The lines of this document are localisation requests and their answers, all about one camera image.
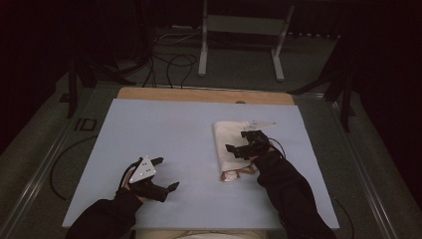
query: hand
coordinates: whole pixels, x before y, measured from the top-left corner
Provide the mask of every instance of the hand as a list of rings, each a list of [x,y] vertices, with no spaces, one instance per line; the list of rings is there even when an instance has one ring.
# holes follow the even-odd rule
[[[124,179],[124,185],[123,185],[123,187],[124,188],[126,188],[127,190],[129,190],[130,191],[130,187],[129,187],[129,180],[130,180],[130,177],[132,176],[132,174],[133,174],[133,170],[132,171],[129,171],[127,174],[126,174],[126,178]],[[148,198],[146,198],[146,197],[140,197],[140,196],[136,196],[137,197],[137,199],[139,199],[139,201],[141,201],[141,202],[145,202],[146,200],[148,200]]]

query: white stand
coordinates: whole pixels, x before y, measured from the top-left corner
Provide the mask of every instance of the white stand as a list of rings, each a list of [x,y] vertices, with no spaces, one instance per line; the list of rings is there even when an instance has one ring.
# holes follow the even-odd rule
[[[289,12],[284,20],[278,19],[262,19],[262,18],[246,18],[208,15],[207,0],[204,0],[204,11],[202,19],[202,47],[201,56],[199,58],[198,75],[204,77],[207,70],[208,31],[215,32],[233,32],[233,33],[251,33],[279,36],[280,41],[276,49],[271,52],[274,70],[276,72],[276,80],[282,82],[285,79],[282,64],[280,62],[280,52],[289,29],[289,23],[292,18],[295,6],[290,6]]]

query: black sleeve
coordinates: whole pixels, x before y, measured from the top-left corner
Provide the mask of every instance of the black sleeve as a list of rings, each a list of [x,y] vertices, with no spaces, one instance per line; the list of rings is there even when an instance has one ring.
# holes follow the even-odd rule
[[[290,239],[335,238],[317,213],[310,185],[291,163],[276,151],[257,157],[254,163],[260,170],[258,183],[267,190]]]
[[[66,239],[114,239],[135,224],[135,212],[142,202],[133,192],[121,188],[114,200],[99,200],[87,208],[69,229]]]

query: folded cloth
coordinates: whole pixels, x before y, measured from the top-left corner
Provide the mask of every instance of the folded cloth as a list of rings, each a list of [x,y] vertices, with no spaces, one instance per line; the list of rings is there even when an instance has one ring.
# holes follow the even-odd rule
[[[214,122],[214,138],[221,170],[222,181],[233,181],[239,177],[240,172],[255,173],[251,160],[236,158],[232,152],[227,151],[226,144],[234,146],[247,145],[248,141],[241,137],[250,124],[247,121],[217,121]]]

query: black cable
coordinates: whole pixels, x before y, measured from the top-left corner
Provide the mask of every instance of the black cable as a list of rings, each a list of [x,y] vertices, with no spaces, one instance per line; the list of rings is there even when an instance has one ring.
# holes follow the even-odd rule
[[[274,141],[274,142],[276,142],[278,145],[279,145],[279,147],[280,147],[280,149],[282,150],[282,151],[279,151],[276,147],[274,147],[273,146],[273,148],[275,149],[275,150],[277,150],[281,155],[282,155],[282,157],[283,157],[283,159],[286,159],[286,153],[285,153],[285,149],[282,147],[282,145],[277,141],[277,140],[275,140],[274,138],[271,138],[271,137],[269,137],[268,138],[269,140],[272,140],[272,141]]]
[[[157,88],[157,82],[155,80],[155,71],[152,71],[152,86]]]
[[[182,42],[182,41],[184,41],[184,40],[186,40],[186,39],[189,39],[189,38],[192,38],[192,37],[195,37],[195,36],[197,36],[197,35],[199,35],[200,36],[200,34],[201,34],[201,30],[200,29],[198,29],[196,32],[193,32],[193,33],[181,33],[181,34],[178,34],[178,33],[175,33],[175,34],[165,34],[165,35],[162,35],[162,36],[159,36],[155,41],[154,41],[154,44],[163,44],[163,45],[173,45],[173,44],[176,44],[176,43],[180,43],[180,42]],[[178,39],[178,40],[175,40],[175,41],[172,41],[172,42],[163,42],[163,41],[161,41],[163,38],[165,38],[165,37],[173,37],[173,36],[180,36],[180,37],[182,37],[182,38],[180,38],[180,39]]]
[[[150,58],[149,58],[149,60],[150,60],[150,62],[151,62],[151,65],[148,67],[148,68],[149,68],[149,72],[148,72],[148,76],[146,76],[146,79],[145,79],[145,81],[143,82],[143,85],[142,85],[142,87],[143,87],[143,88],[145,87],[146,83],[148,82],[149,77],[151,76],[151,74],[153,74],[153,75],[154,75],[154,77],[155,77],[155,71],[154,71],[154,60],[152,59],[152,57],[150,57]]]
[[[121,177],[120,183],[118,184],[117,191],[123,187],[123,181],[126,178],[127,173],[133,168],[139,165],[139,161],[132,163],[123,173],[123,176]]]
[[[173,56],[173,58],[171,58],[171,60],[167,61],[157,55],[165,55],[165,56]],[[175,67],[189,67],[189,72],[183,77],[181,83],[180,83],[180,89],[183,89],[183,84],[186,81],[186,79],[189,77],[189,75],[192,73],[193,70],[193,65],[195,65],[197,63],[197,58],[192,55],[192,54],[160,54],[160,53],[155,53],[152,55],[153,57],[155,57],[156,59],[163,61],[165,63],[167,63],[167,69],[166,69],[166,77],[167,77],[167,82],[170,86],[170,88],[173,89],[173,85],[171,83],[171,79],[170,79],[170,74],[169,74],[169,70],[171,66],[175,66]],[[186,59],[189,63],[188,64],[175,64],[173,63],[176,59],[178,58],[184,58]]]
[[[351,230],[351,239],[354,238],[354,225],[351,221],[350,215],[348,215],[347,210],[343,207],[343,205],[335,198],[331,193],[328,193],[328,195],[341,207],[341,209],[344,211],[345,215],[347,216],[348,221],[350,222],[350,230]]]
[[[50,187],[51,187],[51,189],[53,190],[53,192],[54,192],[54,194],[56,194],[59,198],[61,198],[62,200],[64,200],[64,201],[67,201],[67,202],[71,202],[71,199],[69,199],[69,198],[66,198],[65,196],[63,196],[62,194],[60,194],[57,190],[56,190],[56,188],[55,188],[55,186],[54,186],[54,184],[53,184],[53,174],[54,174],[54,169],[56,168],[56,165],[57,165],[57,163],[59,162],[59,160],[62,158],[62,156],[67,152],[67,151],[69,151],[71,148],[73,148],[74,146],[76,146],[76,145],[78,145],[78,144],[80,144],[80,143],[83,143],[83,142],[85,142],[85,141],[88,141],[88,140],[90,140],[90,139],[93,139],[93,138],[96,138],[96,137],[98,137],[98,135],[95,135],[95,136],[91,136],[91,137],[88,137],[88,138],[85,138],[85,139],[83,139],[83,140],[81,140],[81,141],[77,141],[77,142],[75,142],[74,144],[72,144],[72,145],[70,145],[69,147],[67,147],[65,150],[63,150],[58,156],[57,156],[57,158],[56,158],[56,160],[54,161],[54,163],[53,163],[53,165],[52,165],[52,168],[50,169]]]

